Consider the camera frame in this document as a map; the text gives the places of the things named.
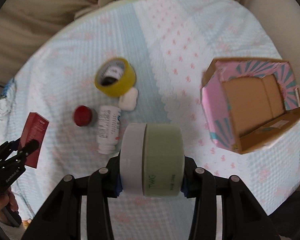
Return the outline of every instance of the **yellow tape roll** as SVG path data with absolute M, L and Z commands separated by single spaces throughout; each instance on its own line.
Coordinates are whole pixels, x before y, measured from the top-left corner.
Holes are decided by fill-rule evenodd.
M 136 73 L 124 58 L 113 58 L 104 63 L 94 80 L 96 88 L 109 97 L 124 95 L 135 82 Z

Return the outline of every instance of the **round table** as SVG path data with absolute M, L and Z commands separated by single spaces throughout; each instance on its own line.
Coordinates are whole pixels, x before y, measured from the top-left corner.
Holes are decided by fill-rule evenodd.
M 202 72 L 211 60 L 245 56 L 280 58 L 260 23 L 233 0 L 120 0 L 64 28 L 28 60 L 0 100 L 0 144 L 20 137 L 29 112 L 50 121 L 38 168 L 27 168 L 12 186 L 22 218 L 33 218 L 64 175 L 90 175 L 111 157 L 98 154 L 96 127 L 77 127 L 72 114 L 78 105 L 117 104 L 93 83 L 112 57 L 134 67 L 139 90 L 136 109 L 122 113 L 120 139 L 131 122 L 177 124 L 187 156 L 214 175 L 240 176 L 272 213 L 300 183 L 300 123 L 271 149 L 239 155 L 211 142 L 200 102 Z M 123 192 L 109 200 L 115 239 L 187 239 L 193 208 L 182 194 Z M 217 239 L 220 214 L 218 200 Z

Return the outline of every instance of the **open cardboard box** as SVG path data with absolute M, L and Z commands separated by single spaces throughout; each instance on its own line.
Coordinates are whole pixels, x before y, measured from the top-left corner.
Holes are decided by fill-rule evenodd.
M 212 141 L 244 154 L 300 120 L 300 89 L 286 60 L 215 58 L 202 78 L 202 106 Z

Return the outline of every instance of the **metal pin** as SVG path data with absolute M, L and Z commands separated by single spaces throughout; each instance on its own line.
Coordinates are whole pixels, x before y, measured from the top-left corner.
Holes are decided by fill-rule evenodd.
M 109 170 L 108 170 L 107 168 L 105 168 L 105 167 L 99 169 L 99 173 L 100 173 L 100 174 L 106 174 L 106 173 L 108 173 L 108 171 L 109 171 Z
M 239 181 L 240 181 L 240 178 L 239 178 L 237 175 L 233 175 L 233 176 L 231 176 L 231 180 L 232 180 L 233 182 L 239 182 Z
M 198 168 L 195 169 L 195 172 L 198 173 L 198 174 L 204 174 L 204 169 L 198 167 Z
M 63 180 L 64 180 L 65 182 L 69 182 L 69 181 L 72 180 L 72 176 L 71 176 L 71 175 L 66 175 L 66 176 L 63 177 Z

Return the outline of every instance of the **red cap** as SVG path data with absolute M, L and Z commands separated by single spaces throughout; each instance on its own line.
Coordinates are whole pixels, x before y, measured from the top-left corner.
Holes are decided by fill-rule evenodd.
M 73 114 L 73 121 L 77 126 L 87 126 L 92 120 L 92 111 L 89 107 L 79 106 Z

